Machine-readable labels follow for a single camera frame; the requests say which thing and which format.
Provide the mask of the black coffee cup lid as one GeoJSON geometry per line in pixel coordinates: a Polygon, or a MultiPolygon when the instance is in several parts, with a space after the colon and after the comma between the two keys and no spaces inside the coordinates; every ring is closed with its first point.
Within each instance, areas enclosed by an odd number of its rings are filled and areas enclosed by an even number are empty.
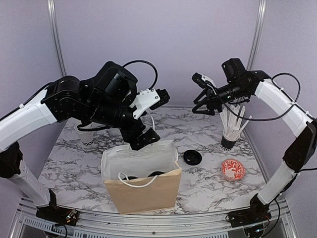
{"type": "Polygon", "coordinates": [[[155,172],[152,172],[148,177],[155,177],[155,176],[160,176],[164,174],[164,172],[162,171],[155,171],[155,172]]]}

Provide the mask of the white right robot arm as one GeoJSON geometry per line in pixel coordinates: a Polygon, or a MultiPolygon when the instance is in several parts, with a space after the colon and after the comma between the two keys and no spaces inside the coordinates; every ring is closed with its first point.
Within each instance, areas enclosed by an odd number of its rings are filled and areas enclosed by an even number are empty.
{"type": "Polygon", "coordinates": [[[238,58],[221,65],[223,80],[203,73],[190,79],[200,90],[193,100],[193,113],[219,115],[223,132],[247,136],[266,176],[246,210],[245,217],[256,222],[264,215],[263,205],[295,194],[293,178],[303,179],[301,169],[316,167],[317,119],[308,103],[298,104],[307,91],[290,73],[270,76],[262,70],[247,70],[238,58]]]}

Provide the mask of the stack of white cups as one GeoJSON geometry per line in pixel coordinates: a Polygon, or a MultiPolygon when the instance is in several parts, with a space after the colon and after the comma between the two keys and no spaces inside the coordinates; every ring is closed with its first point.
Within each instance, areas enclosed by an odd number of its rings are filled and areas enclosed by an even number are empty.
{"type": "Polygon", "coordinates": [[[78,135],[79,139],[83,146],[92,146],[94,144],[94,132],[93,131],[80,131],[78,126],[81,122],[77,122],[74,126],[75,132],[78,135]]]}

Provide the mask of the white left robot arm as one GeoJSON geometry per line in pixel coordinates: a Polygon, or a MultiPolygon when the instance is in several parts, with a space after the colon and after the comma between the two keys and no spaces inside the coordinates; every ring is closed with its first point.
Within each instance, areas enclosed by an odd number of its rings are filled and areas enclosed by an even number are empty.
{"type": "Polygon", "coordinates": [[[154,87],[138,91],[137,81],[125,67],[109,61],[90,79],[65,76],[42,87],[0,120],[1,177],[18,185],[51,220],[59,220],[63,213],[54,193],[29,171],[18,141],[42,127],[75,118],[83,132],[93,122],[101,130],[118,128],[133,150],[157,142],[159,136],[145,128],[141,116],[166,103],[169,96],[154,87]]]}

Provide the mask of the right arm base board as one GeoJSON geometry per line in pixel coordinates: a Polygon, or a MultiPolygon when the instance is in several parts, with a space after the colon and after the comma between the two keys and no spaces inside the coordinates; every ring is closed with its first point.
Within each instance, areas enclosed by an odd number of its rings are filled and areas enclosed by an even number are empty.
{"type": "Polygon", "coordinates": [[[239,226],[251,225],[263,221],[269,221],[272,218],[268,209],[260,213],[252,213],[251,208],[231,211],[226,216],[226,221],[231,224],[232,228],[239,226]]]}

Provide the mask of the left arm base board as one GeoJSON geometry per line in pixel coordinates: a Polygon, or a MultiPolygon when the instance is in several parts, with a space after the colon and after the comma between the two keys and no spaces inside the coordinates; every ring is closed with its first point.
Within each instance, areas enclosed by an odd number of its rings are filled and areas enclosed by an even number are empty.
{"type": "Polygon", "coordinates": [[[79,211],[77,211],[76,209],[63,207],[53,208],[47,206],[37,208],[36,217],[52,222],[57,222],[62,225],[76,226],[79,217],[79,211]]]}

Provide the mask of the brown paper takeout bag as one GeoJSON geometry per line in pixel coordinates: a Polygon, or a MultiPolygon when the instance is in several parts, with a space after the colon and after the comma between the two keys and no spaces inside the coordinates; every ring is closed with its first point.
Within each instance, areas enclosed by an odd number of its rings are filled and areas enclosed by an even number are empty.
{"type": "Polygon", "coordinates": [[[128,144],[105,150],[101,178],[119,214],[172,209],[178,195],[182,169],[172,140],[160,140],[138,151],[128,144]],[[164,174],[148,177],[152,172],[164,174]],[[128,176],[138,179],[126,180],[128,176]]]}

